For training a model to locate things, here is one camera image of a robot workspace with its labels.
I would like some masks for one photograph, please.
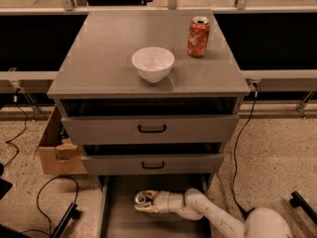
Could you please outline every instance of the cardboard box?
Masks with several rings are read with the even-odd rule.
[[[39,142],[39,153],[45,175],[80,175],[87,174],[81,161],[78,146],[70,140],[60,141],[58,134],[61,125],[61,115],[55,107],[48,126]]]

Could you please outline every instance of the open drawer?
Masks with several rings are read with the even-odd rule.
[[[77,145],[227,142],[238,115],[63,117]]]
[[[210,224],[206,218],[191,221],[175,213],[144,213],[134,208],[135,196],[141,190],[183,193],[192,187],[203,192],[201,175],[107,177],[103,187],[102,218],[97,237],[211,237]]]
[[[84,146],[82,162],[91,175],[215,173],[223,162],[218,144]]]

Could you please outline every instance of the power cord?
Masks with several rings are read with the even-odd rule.
[[[52,236],[52,221],[51,219],[41,210],[40,208],[40,204],[39,204],[39,199],[40,199],[40,194],[41,192],[43,191],[43,189],[49,184],[51,183],[53,180],[55,179],[71,179],[75,182],[75,185],[76,185],[76,193],[75,193],[75,198],[73,200],[73,203],[75,204],[77,202],[77,198],[78,198],[78,191],[79,191],[79,186],[78,186],[78,182],[75,178],[71,178],[71,177],[55,177],[55,178],[52,178],[50,179],[47,183],[45,183],[42,188],[40,189],[38,195],[37,195],[37,208],[38,208],[38,211],[48,220],[49,222],[49,235],[50,237]]]
[[[13,161],[13,160],[19,155],[19,153],[20,153],[20,149],[18,148],[17,145],[15,145],[14,143],[12,143],[12,141],[14,141],[14,140],[17,139],[18,137],[20,137],[20,136],[28,129],[28,127],[27,127],[28,114],[27,114],[24,110],[22,110],[21,107],[18,105],[18,95],[17,95],[17,94],[19,93],[19,91],[21,91],[21,89],[20,89],[20,88],[17,88],[17,89],[16,89],[16,93],[15,93],[15,95],[14,95],[14,102],[15,102],[17,108],[18,108],[19,110],[21,110],[21,112],[24,113],[24,115],[25,115],[24,128],[23,128],[22,131],[19,132],[15,137],[13,137],[12,139],[7,140],[7,141],[5,142],[5,143],[6,143],[7,145],[9,145],[10,147],[13,147],[13,148],[16,149],[16,154],[3,166],[4,169],[5,169],[7,166],[9,166],[9,165],[12,163],[12,161]]]
[[[247,211],[245,210],[240,204],[239,202],[237,201],[237,198],[236,198],[236,194],[235,194],[235,180],[236,180],[236,176],[237,176],[237,172],[238,172],[238,162],[237,162],[237,146],[238,146],[238,142],[239,142],[239,139],[240,139],[240,136],[242,134],[242,132],[245,130],[245,128],[247,127],[247,125],[249,124],[250,120],[252,119],[252,116],[253,116],[253,113],[254,113],[254,109],[255,109],[255,105],[256,105],[256,102],[257,102],[257,98],[258,98],[258,85],[256,83],[253,84],[253,86],[255,87],[256,89],[256,92],[255,92],[255,97],[254,97],[254,102],[253,102],[253,105],[252,105],[252,108],[251,108],[251,112],[250,112],[250,115],[249,115],[249,118],[246,122],[246,124],[244,125],[244,127],[240,130],[238,136],[237,136],[237,139],[236,139],[236,143],[235,143],[235,148],[234,148],[234,160],[235,160],[235,174],[234,174],[234,177],[232,179],[232,194],[233,194],[233,197],[234,197],[234,201],[235,203],[237,204],[238,208],[240,209],[242,215],[244,216],[244,218],[246,219],[248,217],[248,215],[254,210],[254,208],[252,208],[251,210]]]

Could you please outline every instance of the black cable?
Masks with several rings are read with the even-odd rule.
[[[52,235],[52,221],[51,219],[41,210],[40,208],[40,205],[39,205],[39,198],[40,198],[40,194],[42,192],[42,190],[50,183],[52,182],[53,180],[55,179],[71,179],[75,182],[76,184],[76,194],[75,194],[75,199],[73,201],[73,203],[76,203],[77,201],[77,198],[78,198],[78,191],[79,191],[79,186],[78,186],[78,182],[75,178],[71,178],[71,177],[55,177],[55,178],[51,178],[47,183],[45,183],[42,188],[40,189],[40,191],[38,192],[38,195],[37,195],[37,208],[38,208],[38,211],[48,220],[49,222],[49,234],[50,234],[50,237]]]
[[[27,129],[27,121],[28,121],[28,114],[21,109],[21,107],[16,103],[17,108],[19,108],[24,114],[25,114],[25,121],[24,121],[24,128],[22,129],[22,131],[20,131],[16,136],[14,136],[12,139],[7,140],[5,143],[7,145],[9,145],[10,147],[13,147],[16,149],[16,154],[3,166],[3,168],[5,169],[7,166],[9,166],[12,161],[19,155],[20,153],[20,149],[18,148],[17,145],[13,144],[12,141],[14,141],[15,139],[17,139],[18,137],[20,137]]]
[[[12,235],[7,236],[7,237],[5,237],[5,238],[15,237],[15,236],[18,236],[18,235],[21,235],[21,234],[25,234],[25,233],[28,233],[28,232],[39,232],[39,233],[43,233],[43,234],[45,234],[45,235],[51,237],[50,234],[48,234],[47,232],[44,232],[44,231],[42,231],[42,230],[39,230],[39,229],[29,229],[29,230],[26,230],[26,231],[23,231],[23,232],[19,232],[19,233],[16,233],[16,234],[12,234]]]
[[[240,139],[240,136],[242,134],[242,132],[245,130],[245,128],[247,127],[247,125],[249,124],[250,120],[252,119],[252,115],[254,113],[254,109],[255,109],[255,105],[256,105],[256,102],[257,102],[257,97],[258,97],[258,91],[256,90],[255,92],[255,97],[254,97],[254,102],[253,102],[253,105],[252,105],[252,108],[251,108],[251,112],[250,112],[250,115],[249,115],[249,118],[246,122],[246,124],[244,125],[244,127],[240,130],[238,136],[237,136],[237,139],[236,139],[236,143],[235,143],[235,148],[234,148],[234,160],[235,160],[235,174],[234,174],[234,177],[232,179],[232,188],[231,188],[231,191],[232,191],[232,194],[233,194],[233,197],[234,197],[234,201],[235,203],[237,204],[238,208],[240,209],[242,215],[244,216],[244,218],[246,219],[248,217],[248,215],[254,210],[254,208],[252,208],[251,210],[249,211],[246,211],[240,204],[239,202],[237,201],[237,198],[236,198],[236,194],[235,194],[235,180],[236,180],[236,175],[237,175],[237,172],[238,172],[238,162],[237,162],[237,146],[238,146],[238,142],[239,142],[239,139]]]

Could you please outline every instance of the drawer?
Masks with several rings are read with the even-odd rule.
[[[232,114],[237,97],[132,97],[61,99],[67,116]]]
[[[196,188],[203,192],[206,184],[202,177],[201,174],[107,177],[97,237],[211,237],[210,222],[206,218],[192,221],[178,214],[144,213],[134,207],[135,196],[142,190],[185,193],[189,188]]]
[[[238,115],[63,117],[73,144],[227,142]]]
[[[88,173],[95,176],[214,174],[223,159],[223,154],[82,156]]]

